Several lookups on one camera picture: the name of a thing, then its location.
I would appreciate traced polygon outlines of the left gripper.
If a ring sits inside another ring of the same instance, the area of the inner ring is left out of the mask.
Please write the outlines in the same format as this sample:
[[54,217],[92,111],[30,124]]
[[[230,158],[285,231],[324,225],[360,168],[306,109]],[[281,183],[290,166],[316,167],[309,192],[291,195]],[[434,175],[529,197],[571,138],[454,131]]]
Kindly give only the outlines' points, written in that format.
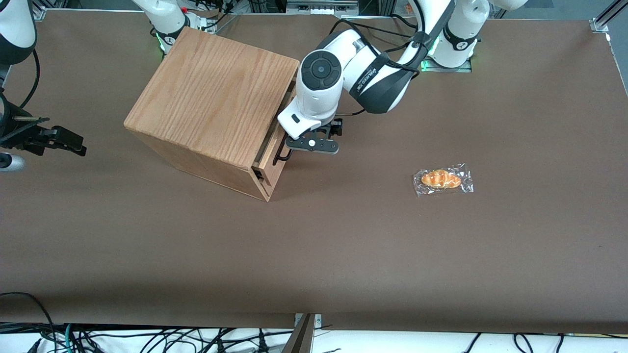
[[[331,119],[331,109],[312,110],[300,107],[300,101],[291,101],[277,116],[281,127],[292,139],[300,138],[305,132],[317,129]],[[330,122],[329,137],[342,136],[343,119]]]

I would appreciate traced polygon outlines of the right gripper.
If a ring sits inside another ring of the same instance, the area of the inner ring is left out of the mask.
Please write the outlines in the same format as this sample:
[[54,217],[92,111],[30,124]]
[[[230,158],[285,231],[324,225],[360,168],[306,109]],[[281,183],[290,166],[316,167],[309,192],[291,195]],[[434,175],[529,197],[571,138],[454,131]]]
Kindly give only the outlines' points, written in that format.
[[72,152],[81,157],[87,154],[83,145],[84,138],[62,126],[52,127],[52,131],[44,131],[40,124],[49,118],[14,116],[1,120],[0,145],[4,149],[17,149],[31,154],[43,156],[45,148]]

